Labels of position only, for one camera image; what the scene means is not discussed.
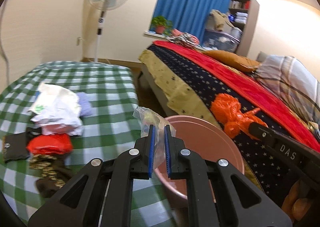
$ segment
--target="red blanket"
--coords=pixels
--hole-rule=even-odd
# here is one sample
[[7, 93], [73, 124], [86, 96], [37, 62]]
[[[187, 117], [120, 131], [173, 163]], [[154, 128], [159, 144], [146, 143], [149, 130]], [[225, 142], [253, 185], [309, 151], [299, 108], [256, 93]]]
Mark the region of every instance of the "red blanket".
[[259, 107], [264, 113], [285, 128], [300, 143], [320, 152], [320, 144], [313, 134], [293, 116], [288, 107], [256, 81], [244, 74], [237, 74], [220, 62], [192, 49], [167, 41], [154, 41], [155, 45], [171, 49], [208, 71], [231, 89]]

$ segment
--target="red flower pot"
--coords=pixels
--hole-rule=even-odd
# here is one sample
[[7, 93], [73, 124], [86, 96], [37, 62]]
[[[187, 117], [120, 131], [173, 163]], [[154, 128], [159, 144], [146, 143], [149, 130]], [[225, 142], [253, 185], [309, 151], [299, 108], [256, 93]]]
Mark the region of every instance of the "red flower pot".
[[157, 34], [163, 34], [165, 31], [165, 27], [164, 26], [157, 26], [156, 27], [156, 33]]

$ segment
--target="white plastic bag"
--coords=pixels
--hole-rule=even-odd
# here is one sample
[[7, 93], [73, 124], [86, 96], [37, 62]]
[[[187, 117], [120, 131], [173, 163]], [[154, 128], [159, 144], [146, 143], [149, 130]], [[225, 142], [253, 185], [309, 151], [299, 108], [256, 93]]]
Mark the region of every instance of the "white plastic bag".
[[66, 103], [56, 98], [40, 114], [31, 119], [42, 128], [43, 135], [63, 134], [81, 135], [82, 121]]
[[159, 114], [145, 107], [137, 107], [133, 112], [133, 117], [141, 120], [141, 138], [148, 136], [150, 125], [155, 127], [155, 155], [153, 168], [157, 168], [165, 160], [164, 151], [164, 127], [170, 125], [171, 136], [176, 136], [175, 128]]
[[46, 107], [52, 105], [52, 103], [59, 99], [60, 102], [64, 102], [73, 111], [74, 114], [79, 116], [80, 105], [78, 104], [79, 97], [72, 91], [63, 88], [59, 85], [51, 85], [41, 82], [38, 86], [40, 92], [36, 101], [31, 105], [30, 111], [35, 114], [40, 114]]

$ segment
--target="navy blue blanket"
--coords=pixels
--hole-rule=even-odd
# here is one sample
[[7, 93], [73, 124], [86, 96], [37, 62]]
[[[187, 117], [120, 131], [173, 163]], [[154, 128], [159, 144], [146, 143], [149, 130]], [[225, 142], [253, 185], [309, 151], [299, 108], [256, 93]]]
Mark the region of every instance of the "navy blue blanket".
[[[222, 81], [176, 52], [154, 44], [148, 47], [148, 49], [178, 77], [185, 81], [208, 108], [210, 108], [211, 102], [214, 101], [218, 93], [226, 93], [237, 98], [242, 105], [242, 112], [256, 108]], [[263, 120], [269, 128], [290, 136], [285, 129], [264, 112], [259, 111], [256, 116]], [[274, 158], [260, 141], [252, 140], [243, 132], [236, 136], [233, 141], [238, 146], [242, 157], [251, 168], [265, 193], [272, 197], [283, 177], [287, 174], [288, 167]]]

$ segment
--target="wooden floor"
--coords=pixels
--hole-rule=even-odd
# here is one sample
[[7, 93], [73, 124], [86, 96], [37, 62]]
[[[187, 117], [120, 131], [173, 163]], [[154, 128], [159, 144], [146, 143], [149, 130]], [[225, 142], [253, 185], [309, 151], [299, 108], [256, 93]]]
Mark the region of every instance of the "wooden floor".
[[144, 76], [138, 79], [141, 69], [130, 67], [129, 65], [127, 67], [131, 69], [133, 74], [134, 86], [138, 95], [139, 106], [149, 108], [160, 116], [166, 117], [164, 110], [162, 109], [160, 103], [158, 102], [156, 96], [150, 88], [147, 80], [144, 78]]

